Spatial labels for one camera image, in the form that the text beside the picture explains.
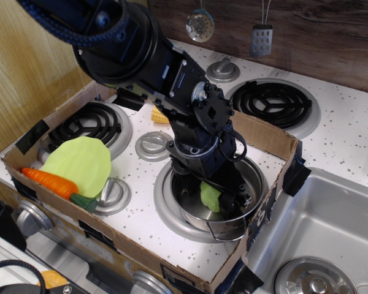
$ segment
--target black robotic arm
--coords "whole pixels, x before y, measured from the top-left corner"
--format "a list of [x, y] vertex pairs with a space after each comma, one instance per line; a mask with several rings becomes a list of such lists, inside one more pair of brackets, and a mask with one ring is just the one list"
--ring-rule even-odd
[[[47, 31], [73, 46], [80, 67], [98, 83], [118, 88], [136, 82], [152, 94], [149, 98], [174, 131], [167, 148], [177, 173], [189, 172], [225, 192], [230, 201], [221, 210], [227, 216], [248, 205], [248, 186], [234, 166], [245, 156], [246, 144], [233, 129], [232, 103], [163, 36], [147, 8], [125, 0], [17, 1]], [[236, 139], [245, 147], [239, 157], [234, 157]]]

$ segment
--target stainless steel sink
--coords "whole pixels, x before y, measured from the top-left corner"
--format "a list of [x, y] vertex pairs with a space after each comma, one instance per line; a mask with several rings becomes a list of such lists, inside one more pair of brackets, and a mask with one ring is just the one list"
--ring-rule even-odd
[[247, 255], [265, 283], [260, 290], [273, 291], [285, 262], [311, 256], [335, 264], [368, 294], [368, 188], [312, 169], [296, 196], [280, 195], [271, 216]]

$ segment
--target sink drain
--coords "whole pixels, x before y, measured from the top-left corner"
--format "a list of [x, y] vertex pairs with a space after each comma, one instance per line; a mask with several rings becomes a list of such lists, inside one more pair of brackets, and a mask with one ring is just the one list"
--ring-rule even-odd
[[335, 264], [316, 257], [297, 257], [277, 271], [273, 293], [357, 294], [357, 289]]

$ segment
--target toy carrot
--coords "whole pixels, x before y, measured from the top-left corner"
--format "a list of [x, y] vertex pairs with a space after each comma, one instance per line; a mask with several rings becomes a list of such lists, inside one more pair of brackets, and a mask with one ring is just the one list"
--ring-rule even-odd
[[96, 199], [79, 195], [78, 186], [74, 182], [53, 173], [33, 168], [23, 167], [20, 171], [29, 179], [36, 181], [60, 197], [79, 205], [88, 212], [92, 213], [96, 209]]

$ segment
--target white surface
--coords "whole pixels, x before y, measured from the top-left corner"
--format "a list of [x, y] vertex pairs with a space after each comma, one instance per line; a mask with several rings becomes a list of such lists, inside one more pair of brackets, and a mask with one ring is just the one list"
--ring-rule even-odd
[[[226, 57], [203, 48], [175, 43], [186, 50], [204, 70], [208, 65]], [[220, 84], [224, 92], [255, 78], [288, 80], [310, 91], [319, 103], [321, 121], [317, 129], [302, 140], [303, 158], [307, 161], [305, 165], [322, 168], [368, 187], [368, 93], [230, 58], [240, 67], [241, 75], [232, 83]], [[134, 146], [136, 140], [146, 132], [160, 130], [172, 135], [172, 130], [167, 125], [150, 121], [151, 105], [146, 105], [138, 113], [126, 112], [129, 113], [133, 127], [132, 138], [124, 153], [112, 162], [111, 176], [127, 182], [132, 199], [126, 209], [102, 219], [171, 264], [209, 281], [231, 253], [234, 243], [192, 242], [172, 233], [160, 221], [153, 204], [153, 183], [169, 159], [146, 162], [136, 156]], [[282, 161], [253, 148], [248, 150], [248, 156], [259, 165], [269, 184], [273, 183]], [[12, 186], [1, 161], [0, 180]]]

